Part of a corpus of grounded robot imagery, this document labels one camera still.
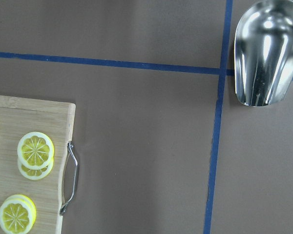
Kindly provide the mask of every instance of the cutting board handle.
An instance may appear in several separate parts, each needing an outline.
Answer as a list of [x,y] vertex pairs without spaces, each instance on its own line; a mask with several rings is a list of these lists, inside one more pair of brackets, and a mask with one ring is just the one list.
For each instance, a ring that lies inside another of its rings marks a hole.
[[73,152],[73,148],[74,148],[74,145],[71,141],[68,142],[67,144],[67,150],[68,150],[68,153],[69,155],[72,157],[74,163],[75,163],[75,172],[74,172],[74,184],[73,184],[73,191],[72,191],[72,195],[70,196],[70,199],[62,204],[61,208],[60,208],[60,215],[62,216],[65,211],[66,211],[66,208],[69,204],[69,202],[74,198],[75,194],[76,194],[76,191],[77,191],[77,183],[78,183],[78,175],[79,175],[79,163],[74,155],[74,152]]

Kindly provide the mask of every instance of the stainless steel scoop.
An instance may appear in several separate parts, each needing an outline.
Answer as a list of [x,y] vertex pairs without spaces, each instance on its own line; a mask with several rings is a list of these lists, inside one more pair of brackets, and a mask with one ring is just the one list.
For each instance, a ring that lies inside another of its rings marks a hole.
[[241,18],[235,33],[235,92],[250,106],[283,100],[293,78],[293,2],[265,0]]

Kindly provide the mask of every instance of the wooden cutting board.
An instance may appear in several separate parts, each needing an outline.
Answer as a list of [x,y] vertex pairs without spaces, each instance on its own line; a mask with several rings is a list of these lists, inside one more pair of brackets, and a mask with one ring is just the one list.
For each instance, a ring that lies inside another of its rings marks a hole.
[[[37,218],[29,234],[61,233],[63,172],[74,116],[72,103],[0,96],[0,206],[10,195],[30,197],[36,205]],[[17,167],[18,141],[29,132],[47,134],[55,149],[51,173],[37,181],[23,177]]]

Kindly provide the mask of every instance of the lemon slice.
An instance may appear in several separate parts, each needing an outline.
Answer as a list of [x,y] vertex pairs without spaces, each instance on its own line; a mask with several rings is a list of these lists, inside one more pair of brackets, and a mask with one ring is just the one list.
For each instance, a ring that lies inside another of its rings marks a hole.
[[50,164],[54,155],[51,139],[43,133],[25,134],[18,144],[18,157],[28,169],[39,170]]
[[19,198],[11,198],[0,207],[0,226],[6,234],[26,234],[35,222],[31,205]]
[[25,167],[20,160],[18,160],[18,168],[20,173],[27,179],[39,180],[45,178],[52,170],[54,159],[46,167],[38,170],[29,169]]
[[33,212],[33,215],[34,215],[34,220],[36,219],[36,206],[34,204],[34,202],[27,196],[23,195],[23,194],[15,194],[15,195],[12,195],[12,196],[9,196],[6,201],[10,200],[10,199],[14,199],[14,198],[18,198],[18,199],[21,199],[25,202],[27,202],[29,205],[30,205],[30,208]]

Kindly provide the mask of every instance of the lemon rind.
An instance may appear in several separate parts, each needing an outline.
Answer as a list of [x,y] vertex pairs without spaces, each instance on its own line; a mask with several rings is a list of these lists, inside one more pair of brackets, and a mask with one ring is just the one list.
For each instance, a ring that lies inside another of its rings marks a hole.
[[21,168],[22,166],[22,163],[20,160],[18,160],[18,169],[20,171],[20,173],[22,174],[23,177],[27,178],[27,179],[30,179],[30,180],[40,180],[40,179],[43,179],[45,178],[47,175],[50,174],[52,168],[53,168],[53,164],[54,164],[54,159],[51,160],[50,164],[47,165],[47,170],[45,172],[43,172],[40,176],[30,176],[28,175],[25,171],[23,171],[23,169]]

